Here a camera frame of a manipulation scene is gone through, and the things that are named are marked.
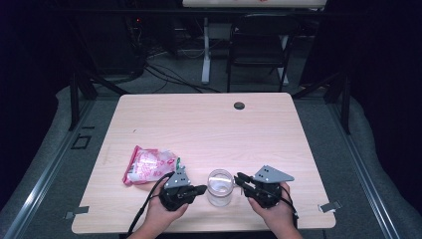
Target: dark background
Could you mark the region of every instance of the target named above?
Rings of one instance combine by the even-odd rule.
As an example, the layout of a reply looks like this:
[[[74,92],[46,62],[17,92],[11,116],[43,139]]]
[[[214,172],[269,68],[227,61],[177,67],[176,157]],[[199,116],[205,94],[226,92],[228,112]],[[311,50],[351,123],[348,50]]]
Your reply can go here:
[[[69,84],[75,71],[73,60],[93,72],[107,67],[131,72],[138,67],[139,57],[127,36],[118,34],[122,33],[121,22],[106,28],[115,38],[102,40],[114,48],[103,54],[112,55],[120,48],[133,61],[113,62],[102,56],[104,65],[99,66],[87,54],[96,44],[81,45],[66,19],[39,15],[35,11],[39,8],[40,3],[31,0],[0,6],[1,207],[50,127],[58,105],[55,94]],[[381,165],[403,197],[421,212],[422,8],[416,0],[400,4],[331,0],[326,6],[327,12],[368,9],[370,22],[376,23],[370,34],[365,24],[322,19],[302,82],[314,83],[338,71],[358,49],[353,55],[358,61],[349,74],[352,95],[372,127]],[[364,44],[356,48],[353,43]]]

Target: cable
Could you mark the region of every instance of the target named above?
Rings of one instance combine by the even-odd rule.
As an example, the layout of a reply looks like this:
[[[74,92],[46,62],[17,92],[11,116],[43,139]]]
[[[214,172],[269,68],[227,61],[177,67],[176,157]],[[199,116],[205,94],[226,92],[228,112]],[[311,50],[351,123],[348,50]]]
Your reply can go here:
[[[149,200],[152,199],[153,197],[155,197],[156,195],[152,196],[152,193],[154,193],[155,188],[158,186],[158,184],[164,180],[164,178],[166,177],[170,177],[171,175],[174,174],[174,171],[172,172],[168,172],[166,174],[164,174],[164,176],[162,176],[160,179],[158,179],[158,181],[155,183],[155,185],[152,187],[151,191],[149,192],[148,196],[145,199],[145,202],[143,203],[142,207],[139,209],[139,211],[136,213],[136,216],[133,218],[132,223],[130,224],[130,227],[127,231],[126,234],[126,238],[129,237],[132,234],[133,228],[137,223],[137,220],[139,220],[139,217],[142,215],[143,211],[145,210],[146,205],[148,204]]]
[[[157,77],[158,79],[161,79],[161,80],[163,80],[163,81],[167,81],[167,82],[169,82],[169,83],[173,83],[173,84],[177,84],[177,85],[182,85],[182,86],[187,86],[187,87],[190,87],[190,88],[192,88],[193,90],[195,90],[196,92],[198,92],[198,93],[203,93],[203,92],[201,92],[200,90],[206,90],[206,91],[211,91],[211,92],[215,92],[215,93],[220,93],[219,91],[217,91],[217,90],[215,90],[215,89],[212,89],[212,88],[208,88],[208,87],[201,87],[201,86],[196,86],[196,85],[194,85],[194,84],[190,84],[190,83],[188,83],[186,80],[184,80],[181,76],[179,76],[179,75],[177,75],[177,73],[175,73],[174,71],[172,71],[171,69],[169,69],[169,68],[166,68],[166,67],[163,67],[163,66],[160,66],[160,65],[156,65],[155,64],[155,66],[154,65],[150,65],[150,64],[148,64],[148,63],[146,63],[145,64],[145,70],[146,71],[148,71],[148,72],[150,72],[152,75],[154,75],[155,77]],[[169,71],[169,72],[171,72],[172,74],[174,74],[177,78],[175,78],[175,77],[173,77],[173,76],[170,76],[170,75],[167,75],[165,72],[163,72],[163,71],[161,71],[161,70],[159,70],[157,67],[159,67],[159,68],[163,68],[163,69],[165,69],[165,70],[167,70],[167,71]],[[159,77],[159,76],[157,76],[157,74],[155,74],[155,73],[153,73],[151,70],[149,70],[148,68],[150,68],[151,70],[153,70],[153,71],[155,71],[156,73],[158,73],[158,74],[160,74],[160,75],[162,75],[162,76],[165,76],[167,79],[163,79],[162,77]]]
[[[202,29],[202,26],[199,24],[198,19],[195,18],[196,25],[198,26],[199,30],[201,31],[202,35],[204,35],[204,30]]]
[[[293,214],[296,216],[296,218],[299,218],[298,211],[296,210],[295,206],[293,205],[293,200],[292,200],[292,197],[291,197],[290,193],[283,186],[280,186],[280,187],[288,194],[288,197],[289,197],[289,200],[290,201],[288,201],[287,199],[285,199],[283,196],[281,198],[279,198],[279,199],[282,200],[283,202],[285,202],[286,204],[288,204],[290,206],[290,208],[293,210]],[[271,195],[271,196],[277,197],[275,194],[273,194],[273,193],[271,193],[271,192],[269,192],[267,190],[262,189],[262,191],[265,192],[265,193],[267,193],[267,194],[269,194],[269,195]]]
[[[186,54],[186,52],[187,51],[194,51],[194,50],[184,50],[184,49],[180,49],[180,51],[183,53],[183,55],[185,55],[187,58],[190,58],[190,59],[195,59],[195,58],[198,58],[198,57],[200,57],[200,56],[202,56],[202,55],[204,55],[204,53],[205,53],[205,50],[202,50],[198,55],[196,55],[196,56],[189,56],[188,54]]]
[[[162,86],[161,86],[160,88],[158,88],[157,90],[153,91],[153,92],[152,92],[152,94],[155,94],[155,93],[157,93],[157,92],[161,91],[162,89],[164,89],[164,88],[167,86],[168,82],[169,82],[169,80],[168,80],[168,77],[167,77],[167,79],[164,81],[164,85],[162,85]]]

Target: desk leg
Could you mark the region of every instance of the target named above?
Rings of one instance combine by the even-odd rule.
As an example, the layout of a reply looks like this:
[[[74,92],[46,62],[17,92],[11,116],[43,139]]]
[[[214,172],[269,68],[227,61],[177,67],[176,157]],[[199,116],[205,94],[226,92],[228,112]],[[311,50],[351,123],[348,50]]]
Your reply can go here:
[[[286,45],[288,44],[288,37],[280,36],[280,40],[282,41],[283,48],[286,48]],[[277,68],[277,73],[279,74],[280,81],[282,80],[282,75],[283,75],[284,70],[285,70],[284,68]],[[289,80],[288,80],[288,75],[286,74],[285,79],[283,81],[283,86],[288,86],[288,85],[289,85]]]
[[[208,18],[204,18],[204,66],[202,67],[202,84],[210,83],[210,39],[208,32]]]

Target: human hand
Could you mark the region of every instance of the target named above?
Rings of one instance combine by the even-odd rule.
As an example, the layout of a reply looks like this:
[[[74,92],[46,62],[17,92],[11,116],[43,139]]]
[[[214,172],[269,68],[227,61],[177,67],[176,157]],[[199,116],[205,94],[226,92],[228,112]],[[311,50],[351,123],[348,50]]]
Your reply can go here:
[[[175,211],[168,211],[158,198],[162,186],[167,180],[163,180],[155,188],[152,193],[153,197],[149,200],[148,209],[146,211],[145,220],[142,225],[137,229],[129,238],[142,238],[149,239],[155,238],[167,229],[170,224],[180,218],[187,210],[188,204],[183,204]]]
[[[285,182],[281,182],[280,185],[290,193],[290,188]],[[282,197],[291,201],[286,191],[283,190]],[[293,223],[293,210],[287,203],[280,201],[279,204],[271,208],[262,208],[254,198],[248,197],[248,201],[252,209],[264,219],[268,228],[276,234],[277,238],[302,238]]]

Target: black hole on table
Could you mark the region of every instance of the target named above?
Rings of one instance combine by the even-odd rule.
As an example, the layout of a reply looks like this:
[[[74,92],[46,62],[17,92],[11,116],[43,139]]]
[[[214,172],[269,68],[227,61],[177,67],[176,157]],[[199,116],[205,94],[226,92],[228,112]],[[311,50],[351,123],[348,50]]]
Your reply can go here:
[[[234,107],[236,110],[242,110],[245,108],[245,104],[241,103],[241,102],[237,102],[234,104]]]

